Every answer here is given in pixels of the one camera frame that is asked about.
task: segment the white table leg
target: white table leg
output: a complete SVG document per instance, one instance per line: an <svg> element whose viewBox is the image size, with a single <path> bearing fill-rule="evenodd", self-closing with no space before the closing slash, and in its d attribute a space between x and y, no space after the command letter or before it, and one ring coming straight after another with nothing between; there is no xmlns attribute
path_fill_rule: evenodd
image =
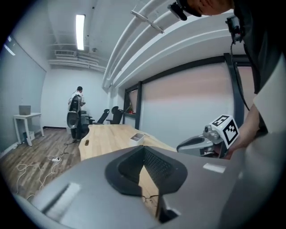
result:
<svg viewBox="0 0 286 229"><path fill-rule="evenodd" d="M17 119L16 119L16 118L14 118L14 124L15 124L15 130L16 130L16 135L17 135L18 143L19 143L19 144L22 144L22 143L21 143L21 139L20 139L20 135L19 135L19 129L18 129L18 124L17 124Z"/></svg>
<svg viewBox="0 0 286 229"><path fill-rule="evenodd" d="M30 138L30 133L29 133L29 128L28 128L28 120L24 119L24 123L25 123L25 130L26 130L26 134L27 134L27 142L29 146L33 146L31 138Z"/></svg>
<svg viewBox="0 0 286 229"><path fill-rule="evenodd" d="M40 126L41 126L42 136L44 137L45 135L44 135L44 129L43 129L43 126L42 126L42 124L41 124L41 116L40 116Z"/></svg>

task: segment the white shirt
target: white shirt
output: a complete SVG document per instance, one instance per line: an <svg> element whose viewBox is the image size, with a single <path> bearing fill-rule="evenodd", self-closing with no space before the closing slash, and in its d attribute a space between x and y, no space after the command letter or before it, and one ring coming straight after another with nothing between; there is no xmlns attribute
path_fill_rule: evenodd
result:
<svg viewBox="0 0 286 229"><path fill-rule="evenodd" d="M74 93L71 95L70 99L68 100L68 104L71 103L72 99L73 99L76 95L79 95L79 96L80 96L79 101L80 101L80 110L81 110L81 107L84 105L84 95L83 95L82 93L78 92L78 91L77 91L77 92L74 92Z"/></svg>

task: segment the white desk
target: white desk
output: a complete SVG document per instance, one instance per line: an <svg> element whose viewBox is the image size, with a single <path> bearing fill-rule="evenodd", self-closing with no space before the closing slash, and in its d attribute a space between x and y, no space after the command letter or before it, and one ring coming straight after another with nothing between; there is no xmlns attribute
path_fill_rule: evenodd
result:
<svg viewBox="0 0 286 229"><path fill-rule="evenodd" d="M29 146L33 146L32 141L30 139L30 134L29 134L28 119L31 119L31 118L37 117L37 116L39 116L41 118L41 113L31 113L30 115L19 115L19 114L14 115L15 129L16 129L16 134L17 134L17 138L18 138L19 144L22 144L22 143L21 143L21 139L20 139L20 135L19 135L17 119L23 119L24 120L25 130L26 130L26 133L27 133L28 144L29 144ZM44 130L43 130L42 126L41 126L41 132L42 132L42 136L44 137Z"/></svg>

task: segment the laptop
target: laptop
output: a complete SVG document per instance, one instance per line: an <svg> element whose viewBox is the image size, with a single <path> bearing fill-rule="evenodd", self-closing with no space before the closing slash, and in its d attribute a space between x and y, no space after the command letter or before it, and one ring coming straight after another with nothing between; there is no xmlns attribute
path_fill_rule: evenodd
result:
<svg viewBox="0 0 286 229"><path fill-rule="evenodd" d="M31 106L19 106L19 115L30 115Z"/></svg>

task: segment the headset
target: headset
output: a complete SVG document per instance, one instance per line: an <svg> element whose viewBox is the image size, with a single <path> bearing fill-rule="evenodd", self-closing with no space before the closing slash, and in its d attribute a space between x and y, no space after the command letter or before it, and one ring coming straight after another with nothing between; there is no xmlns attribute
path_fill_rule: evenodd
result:
<svg viewBox="0 0 286 229"><path fill-rule="evenodd" d="M197 10L189 6L187 0L176 0L176 2L174 2L173 4L168 5L168 9L182 21L187 20L187 16L184 14L184 11L196 17L202 16Z"/></svg>

